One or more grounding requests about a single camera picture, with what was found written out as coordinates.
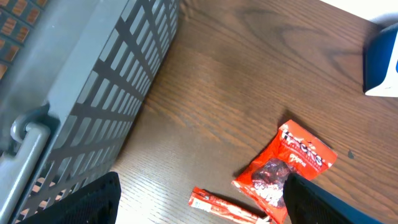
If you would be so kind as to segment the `red stick packet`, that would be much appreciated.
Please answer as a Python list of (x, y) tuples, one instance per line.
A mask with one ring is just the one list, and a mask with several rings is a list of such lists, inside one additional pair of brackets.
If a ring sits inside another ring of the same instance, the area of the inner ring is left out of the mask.
[(270, 217), (261, 218), (233, 203), (223, 200), (206, 190), (194, 187), (188, 201), (189, 206), (239, 224), (271, 224)]

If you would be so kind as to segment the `red snack bag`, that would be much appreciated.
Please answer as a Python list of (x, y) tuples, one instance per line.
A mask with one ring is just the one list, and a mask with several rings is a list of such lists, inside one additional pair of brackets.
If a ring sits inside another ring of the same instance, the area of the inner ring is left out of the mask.
[(329, 169), (336, 159), (335, 151), (289, 120), (232, 184), (251, 197), (273, 221), (283, 223), (287, 216), (283, 189), (288, 175), (297, 173), (312, 180)]

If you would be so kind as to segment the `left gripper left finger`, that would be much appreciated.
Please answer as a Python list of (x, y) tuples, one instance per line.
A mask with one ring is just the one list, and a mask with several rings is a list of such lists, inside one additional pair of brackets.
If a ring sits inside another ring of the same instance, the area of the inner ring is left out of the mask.
[(115, 224), (120, 198), (119, 176), (116, 172), (108, 172), (71, 196), (21, 223)]

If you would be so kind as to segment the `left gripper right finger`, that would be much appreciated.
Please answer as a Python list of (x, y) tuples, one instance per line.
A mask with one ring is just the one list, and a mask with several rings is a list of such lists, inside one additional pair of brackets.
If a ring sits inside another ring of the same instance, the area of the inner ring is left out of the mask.
[(285, 181), (283, 198), (292, 223), (381, 224), (296, 173)]

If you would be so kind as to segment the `grey plastic mesh basket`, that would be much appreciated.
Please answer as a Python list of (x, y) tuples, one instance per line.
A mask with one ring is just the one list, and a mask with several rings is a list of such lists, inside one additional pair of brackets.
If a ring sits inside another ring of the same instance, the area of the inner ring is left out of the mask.
[(1, 0), (2, 223), (110, 170), (178, 14), (178, 0)]

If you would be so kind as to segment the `white barcode scanner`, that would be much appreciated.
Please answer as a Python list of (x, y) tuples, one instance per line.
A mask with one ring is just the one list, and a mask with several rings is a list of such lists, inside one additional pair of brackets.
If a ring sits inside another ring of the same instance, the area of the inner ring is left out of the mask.
[(364, 94), (397, 98), (397, 23), (380, 31), (364, 51)]

